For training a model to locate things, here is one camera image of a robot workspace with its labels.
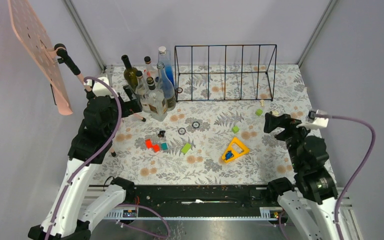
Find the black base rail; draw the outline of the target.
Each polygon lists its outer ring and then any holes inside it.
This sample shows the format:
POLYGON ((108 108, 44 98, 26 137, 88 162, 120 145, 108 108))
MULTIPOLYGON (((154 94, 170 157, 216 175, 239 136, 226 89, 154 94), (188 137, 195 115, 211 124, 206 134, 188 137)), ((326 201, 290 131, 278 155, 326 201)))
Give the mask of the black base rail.
POLYGON ((275 219, 283 208, 266 185, 136 185, 124 205, 139 218, 275 219))

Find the floral table mat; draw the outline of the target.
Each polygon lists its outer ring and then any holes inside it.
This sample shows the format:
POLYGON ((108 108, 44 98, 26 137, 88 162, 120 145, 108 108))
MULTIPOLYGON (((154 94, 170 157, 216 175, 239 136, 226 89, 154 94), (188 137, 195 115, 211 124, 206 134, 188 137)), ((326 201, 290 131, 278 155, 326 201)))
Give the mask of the floral table mat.
POLYGON ((304 120, 311 108, 307 88, 297 65, 278 65, 273 101, 179 101, 164 121, 145 114, 146 122, 125 118, 113 141, 116 156, 108 155, 92 183, 102 185, 109 177, 122 177, 144 185, 266 184, 294 171, 285 144, 266 134, 264 116, 255 114, 277 111, 304 120), (193 128, 193 122, 199 128, 193 128), (238 133, 232 128, 239 127, 238 133), (178 134, 185 128, 184 135, 178 134), (158 133, 165 131, 165 137, 158 133), (222 154, 237 137, 250 152, 232 162, 222 161, 222 154), (168 150, 154 152, 145 140, 168 150), (181 149, 191 144, 187 154, 181 149))

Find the clear bottle gold band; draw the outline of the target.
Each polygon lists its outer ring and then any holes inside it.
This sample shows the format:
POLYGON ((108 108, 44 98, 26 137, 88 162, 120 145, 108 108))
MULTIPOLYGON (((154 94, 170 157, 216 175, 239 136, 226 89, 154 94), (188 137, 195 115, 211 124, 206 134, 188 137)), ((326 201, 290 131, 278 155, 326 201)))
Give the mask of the clear bottle gold band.
POLYGON ((145 62, 144 73, 146 74, 147 77, 152 77, 154 79, 154 82, 157 83, 159 80, 159 75, 158 75, 157 69, 152 66, 151 57, 145 56, 144 62, 145 62))

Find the clear bottle black cap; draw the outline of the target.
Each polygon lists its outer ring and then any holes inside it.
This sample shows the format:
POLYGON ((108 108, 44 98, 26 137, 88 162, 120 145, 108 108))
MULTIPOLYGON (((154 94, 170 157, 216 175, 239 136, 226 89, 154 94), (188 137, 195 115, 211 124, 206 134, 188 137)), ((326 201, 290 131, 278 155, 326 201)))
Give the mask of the clear bottle black cap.
POLYGON ((168 114, 168 105, 164 92, 156 87, 156 83, 152 77, 147 77, 146 83, 148 91, 145 93, 144 97, 151 111, 151 116, 155 120, 162 122, 168 114))

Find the dark green wine bottle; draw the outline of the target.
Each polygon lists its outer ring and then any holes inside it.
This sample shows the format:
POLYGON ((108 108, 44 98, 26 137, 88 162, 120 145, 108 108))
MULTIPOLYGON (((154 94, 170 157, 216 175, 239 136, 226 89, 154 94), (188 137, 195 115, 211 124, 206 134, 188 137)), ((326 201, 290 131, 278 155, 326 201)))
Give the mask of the dark green wine bottle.
POLYGON ((135 92, 138 86, 138 79, 136 76, 136 72, 138 70, 132 66, 128 55, 126 54, 122 55, 121 60, 125 66, 125 70, 123 72, 124 79, 127 81, 128 85, 135 92))

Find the teal block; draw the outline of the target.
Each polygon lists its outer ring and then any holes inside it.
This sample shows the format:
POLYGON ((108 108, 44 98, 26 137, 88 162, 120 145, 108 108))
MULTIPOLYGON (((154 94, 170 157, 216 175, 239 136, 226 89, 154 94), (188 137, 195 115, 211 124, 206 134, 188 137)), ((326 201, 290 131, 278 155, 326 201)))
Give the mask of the teal block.
POLYGON ((166 151, 169 149, 168 144, 166 142, 163 142, 160 144, 160 147, 163 151, 166 151))

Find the clear bottle cork stopper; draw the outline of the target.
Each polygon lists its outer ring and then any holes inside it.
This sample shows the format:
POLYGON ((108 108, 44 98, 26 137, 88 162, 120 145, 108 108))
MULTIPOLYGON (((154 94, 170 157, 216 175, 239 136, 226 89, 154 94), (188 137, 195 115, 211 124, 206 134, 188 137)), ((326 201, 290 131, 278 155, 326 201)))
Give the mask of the clear bottle cork stopper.
POLYGON ((145 93, 147 92, 144 78, 143 78, 143 73, 140 70, 137 70, 136 73, 136 79, 137 79, 137 87, 135 90, 135 93, 138 95, 138 98, 140 100, 140 104, 142 106, 142 110, 145 113, 150 113, 150 107, 145 99, 145 93))

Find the green cube centre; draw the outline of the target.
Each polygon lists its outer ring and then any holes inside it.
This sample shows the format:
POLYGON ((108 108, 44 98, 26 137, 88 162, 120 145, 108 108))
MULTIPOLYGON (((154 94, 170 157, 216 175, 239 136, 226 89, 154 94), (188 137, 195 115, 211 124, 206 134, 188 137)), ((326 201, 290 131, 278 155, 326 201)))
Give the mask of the green cube centre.
POLYGON ((236 133, 239 132, 240 129, 239 129, 238 126, 235 125, 231 130, 232 130, 232 132, 233 132, 234 134, 236 134, 236 133))

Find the pink pegboard panel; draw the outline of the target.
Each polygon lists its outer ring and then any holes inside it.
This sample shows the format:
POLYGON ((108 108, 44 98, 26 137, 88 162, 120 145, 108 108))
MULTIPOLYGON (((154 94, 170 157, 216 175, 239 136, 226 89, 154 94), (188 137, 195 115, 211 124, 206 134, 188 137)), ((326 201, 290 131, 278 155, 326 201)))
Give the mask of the pink pegboard panel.
POLYGON ((52 86, 58 112, 63 116, 71 115, 72 107, 56 62, 57 51, 45 27, 29 1, 9 0, 7 3, 12 29, 52 86))

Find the poker chip ten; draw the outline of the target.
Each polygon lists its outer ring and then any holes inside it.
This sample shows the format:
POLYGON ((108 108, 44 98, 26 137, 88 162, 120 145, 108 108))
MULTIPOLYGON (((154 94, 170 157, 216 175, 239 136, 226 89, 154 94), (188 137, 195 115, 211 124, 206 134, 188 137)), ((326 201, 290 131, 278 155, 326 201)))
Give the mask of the poker chip ten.
POLYGON ((184 135, 186 133, 186 129, 184 127, 180 127, 177 132, 179 135, 184 135))

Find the pink tripod stand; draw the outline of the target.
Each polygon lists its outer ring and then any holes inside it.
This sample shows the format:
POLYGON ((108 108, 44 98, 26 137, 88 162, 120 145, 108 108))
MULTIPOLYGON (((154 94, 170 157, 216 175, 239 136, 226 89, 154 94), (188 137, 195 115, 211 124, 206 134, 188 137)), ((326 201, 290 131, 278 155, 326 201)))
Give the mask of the pink tripod stand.
MULTIPOLYGON (((77 78, 80 80, 80 81, 83 81, 84 77, 80 71, 80 69, 77 67, 77 65, 73 62, 73 60, 71 59, 71 57, 68 55, 68 52, 67 52, 67 49, 66 49, 66 46, 62 43, 57 43, 55 46, 54 46, 54 50, 55 50, 55 53, 56 55, 58 56, 58 59, 57 59, 57 62, 59 64, 65 64, 70 70, 71 72, 77 76, 77 78)), ((137 113, 134 113, 133 115, 136 115, 142 122, 145 122, 146 119, 140 115, 138 115, 137 113)))

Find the yellow triangle frame toy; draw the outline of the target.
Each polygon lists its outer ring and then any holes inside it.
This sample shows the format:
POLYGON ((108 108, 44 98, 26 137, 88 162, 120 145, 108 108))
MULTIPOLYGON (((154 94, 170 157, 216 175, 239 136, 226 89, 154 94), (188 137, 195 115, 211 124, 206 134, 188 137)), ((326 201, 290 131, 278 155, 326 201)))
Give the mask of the yellow triangle frame toy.
POLYGON ((244 143, 242 143, 237 137, 234 137, 229 143, 229 145, 227 146, 224 153, 222 154, 221 159, 224 163, 230 163, 244 155, 247 155, 249 152, 250 152, 250 149, 244 143), (227 151, 232 151, 232 153, 234 154, 234 157, 232 157, 229 162, 224 161, 225 154, 227 151))

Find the blue glass bottle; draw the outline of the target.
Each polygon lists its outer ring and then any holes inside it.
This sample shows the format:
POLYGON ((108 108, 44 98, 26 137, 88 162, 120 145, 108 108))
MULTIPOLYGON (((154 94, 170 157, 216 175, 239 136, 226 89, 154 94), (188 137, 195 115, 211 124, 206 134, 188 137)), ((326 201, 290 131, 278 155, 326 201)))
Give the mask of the blue glass bottle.
POLYGON ((160 46, 158 48, 158 61, 164 64, 165 73, 169 81, 176 87, 172 69, 171 52, 165 46, 160 46))

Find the clear bottle black label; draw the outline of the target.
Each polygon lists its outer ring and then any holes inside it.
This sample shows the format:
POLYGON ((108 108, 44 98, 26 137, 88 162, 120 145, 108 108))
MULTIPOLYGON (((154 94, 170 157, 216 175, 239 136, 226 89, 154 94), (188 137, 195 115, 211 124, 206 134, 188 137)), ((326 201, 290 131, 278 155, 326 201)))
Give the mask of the clear bottle black label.
POLYGON ((167 110, 172 111, 176 107, 176 96, 174 86, 166 74, 164 63, 158 62, 156 67, 158 69, 159 81, 161 82, 161 89, 163 90, 164 97, 167 102, 167 110))

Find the poker chip fifty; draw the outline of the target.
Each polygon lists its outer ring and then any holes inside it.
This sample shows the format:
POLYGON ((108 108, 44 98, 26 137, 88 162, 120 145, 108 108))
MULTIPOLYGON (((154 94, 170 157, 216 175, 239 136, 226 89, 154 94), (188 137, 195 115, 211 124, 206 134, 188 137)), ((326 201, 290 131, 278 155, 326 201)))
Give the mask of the poker chip fifty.
POLYGON ((200 127, 200 123, 199 123, 198 121, 194 121, 194 122, 192 123, 192 127, 193 127, 194 129, 198 129, 198 128, 200 127))

